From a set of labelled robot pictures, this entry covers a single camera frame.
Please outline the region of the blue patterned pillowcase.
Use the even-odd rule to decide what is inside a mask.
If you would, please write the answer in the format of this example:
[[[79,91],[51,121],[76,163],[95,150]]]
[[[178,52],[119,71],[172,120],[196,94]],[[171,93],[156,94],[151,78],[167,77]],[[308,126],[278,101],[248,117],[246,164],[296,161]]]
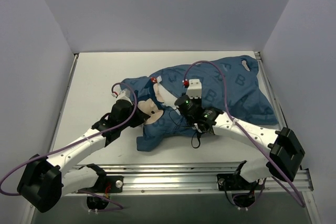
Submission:
[[[160,83],[175,97],[185,93],[184,77],[200,79],[202,83],[202,106],[228,110],[230,114],[256,125],[277,125],[278,120],[266,96],[259,88],[258,62],[243,55],[214,60],[211,63],[177,65],[160,69],[149,76],[127,78],[136,94],[138,108],[149,115],[138,136],[137,150],[150,152],[171,136],[194,136],[186,119],[177,109],[164,106],[155,96],[153,85]]]

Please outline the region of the white pillow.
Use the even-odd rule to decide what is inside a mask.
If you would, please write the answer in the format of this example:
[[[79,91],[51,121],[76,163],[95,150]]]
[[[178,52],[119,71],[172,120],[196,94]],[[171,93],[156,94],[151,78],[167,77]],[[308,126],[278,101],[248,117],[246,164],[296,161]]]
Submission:
[[[176,109],[175,101],[177,97],[171,94],[165,87],[163,87],[160,83],[155,83],[153,85],[153,90],[156,96],[156,99],[162,103],[164,106],[171,107],[173,110]]]

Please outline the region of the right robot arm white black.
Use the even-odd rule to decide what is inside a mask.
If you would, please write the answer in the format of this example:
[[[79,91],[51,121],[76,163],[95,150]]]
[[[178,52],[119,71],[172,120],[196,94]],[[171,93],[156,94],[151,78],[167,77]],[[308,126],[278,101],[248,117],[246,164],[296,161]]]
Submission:
[[[229,137],[258,149],[263,157],[244,161],[233,175],[236,187],[244,189],[258,179],[275,177],[293,181],[305,151],[294,131],[268,129],[240,119],[231,118],[227,112],[215,107],[202,107],[200,99],[183,95],[175,101],[180,114],[199,133]]]

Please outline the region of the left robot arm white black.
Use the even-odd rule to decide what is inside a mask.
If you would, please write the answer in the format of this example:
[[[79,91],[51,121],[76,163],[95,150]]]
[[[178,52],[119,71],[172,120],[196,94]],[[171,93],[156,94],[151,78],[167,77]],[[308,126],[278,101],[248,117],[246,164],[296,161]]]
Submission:
[[[61,197],[84,190],[102,193],[112,183],[96,164],[73,170],[80,161],[107,147],[128,127],[143,124],[149,115],[128,100],[118,100],[100,120],[69,145],[46,156],[34,155],[26,165],[17,192],[40,212],[47,212]]]

